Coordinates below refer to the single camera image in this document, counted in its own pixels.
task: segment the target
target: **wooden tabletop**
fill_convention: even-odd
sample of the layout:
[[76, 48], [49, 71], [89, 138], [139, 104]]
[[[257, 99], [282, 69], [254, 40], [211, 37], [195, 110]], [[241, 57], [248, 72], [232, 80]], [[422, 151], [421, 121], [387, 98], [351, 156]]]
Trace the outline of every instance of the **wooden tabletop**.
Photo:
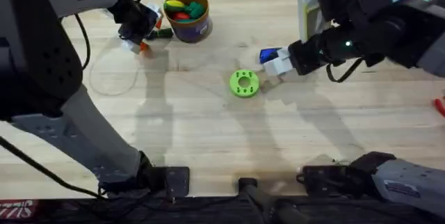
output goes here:
[[[431, 104], [443, 95], [445, 80], [389, 62], [361, 66], [342, 84], [330, 82], [323, 68], [305, 77], [267, 77], [259, 50], [298, 40], [296, 0], [209, 2], [213, 31], [207, 39], [191, 45], [158, 40], [141, 55], [120, 46], [119, 26], [103, 13], [81, 14], [92, 45], [83, 83], [93, 101], [154, 164], [189, 166], [191, 195], [234, 194], [234, 183], [246, 176], [274, 193], [304, 193], [295, 181], [304, 164], [351, 161], [370, 151], [445, 169], [445, 119]], [[75, 19], [63, 25], [84, 60]], [[228, 88], [240, 68], [261, 79], [250, 99]], [[54, 147], [0, 127], [2, 136], [63, 179], [96, 189], [93, 175]], [[2, 149], [0, 176], [0, 199], [84, 197]]]

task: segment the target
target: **green ring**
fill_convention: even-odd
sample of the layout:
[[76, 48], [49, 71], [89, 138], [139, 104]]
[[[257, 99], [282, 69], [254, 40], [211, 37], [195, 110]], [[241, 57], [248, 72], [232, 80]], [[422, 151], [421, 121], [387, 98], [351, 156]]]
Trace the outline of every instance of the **green ring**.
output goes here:
[[[239, 81], [247, 78], [250, 84], [247, 88], [240, 85]], [[251, 70], [238, 70], [230, 77], [230, 90], [238, 97], [248, 98], [254, 96], [259, 90], [259, 79], [257, 74]]]

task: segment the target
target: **toy fruit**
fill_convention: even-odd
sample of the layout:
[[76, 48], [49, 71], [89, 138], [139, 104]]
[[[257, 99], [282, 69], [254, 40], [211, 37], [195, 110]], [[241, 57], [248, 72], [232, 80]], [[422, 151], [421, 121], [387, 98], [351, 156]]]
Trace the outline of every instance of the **toy fruit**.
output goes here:
[[187, 15], [186, 13], [183, 13], [183, 12], [178, 12], [178, 13], [175, 13], [175, 15], [173, 15], [173, 19], [174, 20], [190, 19], [190, 15]]
[[177, 0], [169, 0], [164, 3], [164, 9], [170, 12], [182, 12], [186, 8], [186, 5]]

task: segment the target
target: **green gear toy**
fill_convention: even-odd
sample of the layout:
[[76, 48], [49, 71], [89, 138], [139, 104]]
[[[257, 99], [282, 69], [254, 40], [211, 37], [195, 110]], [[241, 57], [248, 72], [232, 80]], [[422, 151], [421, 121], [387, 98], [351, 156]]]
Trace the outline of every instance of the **green gear toy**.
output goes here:
[[230, 77], [230, 90], [238, 97], [249, 98], [254, 96], [259, 90], [257, 74], [251, 70], [236, 71]]

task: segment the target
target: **cable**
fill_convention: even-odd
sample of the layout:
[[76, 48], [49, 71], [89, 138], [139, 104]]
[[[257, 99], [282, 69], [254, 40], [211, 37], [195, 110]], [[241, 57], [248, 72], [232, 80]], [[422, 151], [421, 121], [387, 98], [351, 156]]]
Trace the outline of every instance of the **cable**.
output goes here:
[[265, 222], [265, 220], [263, 218], [263, 215], [259, 211], [259, 209], [256, 206], [255, 202], [253, 202], [252, 198], [247, 193], [245, 193], [245, 197], [248, 199], [248, 202], [249, 202], [251, 208], [253, 209], [255, 214], [258, 216], [259, 224], [266, 224], [266, 222]]
[[12, 154], [14, 154], [16, 157], [20, 158], [22, 161], [26, 162], [28, 165], [32, 166], [33, 168], [35, 168], [39, 172], [43, 173], [47, 177], [49, 177], [52, 180], [54, 180], [57, 184], [65, 187], [65, 188], [67, 188], [69, 190], [73, 190], [73, 191], [76, 191], [76, 192], [79, 192], [79, 193], [85, 193], [85, 194], [87, 194], [89, 196], [96, 197], [96, 198], [98, 198], [100, 200], [107, 200], [105, 197], [103, 197], [101, 195], [98, 195], [98, 194], [96, 194], [96, 193], [94, 193], [92, 191], [89, 191], [89, 190], [83, 189], [83, 188], [79, 188], [77, 186], [74, 186], [74, 185], [71, 185], [71, 184], [67, 183], [66, 181], [61, 179], [59, 176], [57, 176], [56, 174], [54, 174], [53, 172], [51, 172], [50, 170], [48, 170], [47, 168], [42, 166], [40, 163], [38, 163], [37, 161], [34, 161], [31, 157], [29, 157], [28, 155], [26, 155], [25, 153], [20, 151], [13, 144], [9, 143], [7, 140], [5, 140], [1, 136], [0, 136], [0, 145], [4, 149], [6, 149], [7, 151], [9, 151]]
[[165, 213], [181, 213], [181, 212], [186, 212], [186, 211], [200, 211], [200, 210], [206, 209], [207, 207], [232, 202], [232, 201], [235, 201], [238, 199], [239, 199], [239, 195], [237, 195], [235, 197], [228, 198], [228, 199], [224, 199], [224, 200], [217, 200], [214, 202], [206, 203], [206, 204], [203, 204], [202, 206], [198, 206], [198, 207], [189, 207], [189, 208], [184, 207], [184, 208], [179, 208], [179, 209], [162, 209], [162, 208], [151, 207], [146, 204], [143, 204], [143, 206], [150, 210], [153, 210], [153, 211], [160, 211], [160, 212], [165, 212]]
[[415, 221], [411, 221], [410, 219], [407, 219], [405, 217], [399, 216], [397, 214], [393, 214], [390, 211], [385, 211], [381, 209], [376, 209], [374, 207], [366, 206], [357, 204], [354, 202], [295, 202], [292, 200], [289, 200], [292, 204], [295, 206], [348, 206], [348, 207], [359, 207], [365, 210], [374, 211], [376, 213], [382, 214], [384, 216], [392, 217], [395, 219], [398, 219], [400, 221], [404, 221], [405, 223], [411, 223], [411, 224], [417, 224]]
[[330, 81], [332, 82], [337, 82], [337, 83], [342, 83], [343, 81], [345, 81], [356, 69], [357, 67], [362, 64], [363, 58], [359, 58], [357, 59], [353, 65], [350, 66], [350, 68], [348, 69], [348, 71], [345, 72], [345, 74], [343, 74], [342, 77], [340, 77], [340, 79], [335, 79], [334, 76], [332, 75], [332, 70], [331, 70], [331, 65], [332, 64], [328, 64], [326, 66], [326, 72], [327, 72], [327, 77], [329, 78]]
[[77, 23], [79, 23], [79, 26], [81, 27], [83, 38], [85, 39], [86, 43], [86, 59], [85, 63], [82, 65], [82, 70], [85, 70], [88, 64], [90, 63], [90, 58], [91, 58], [90, 40], [88, 39], [88, 34], [86, 33], [85, 27], [83, 26], [83, 22], [79, 14], [75, 14], [74, 16], [76, 17]]
[[126, 210], [123, 214], [121, 214], [119, 217], [117, 217], [113, 221], [113, 224], [119, 223], [123, 218], [125, 218], [125, 216], [128, 216], [133, 210], [135, 210], [137, 206], [139, 206], [139, 205], [145, 206], [145, 204], [143, 204], [143, 202], [154, 197], [157, 193], [158, 192], [149, 192], [146, 195], [144, 195], [143, 197], [139, 198], [134, 204], [132, 204], [132, 206], [130, 208], [128, 208], [128, 210]]

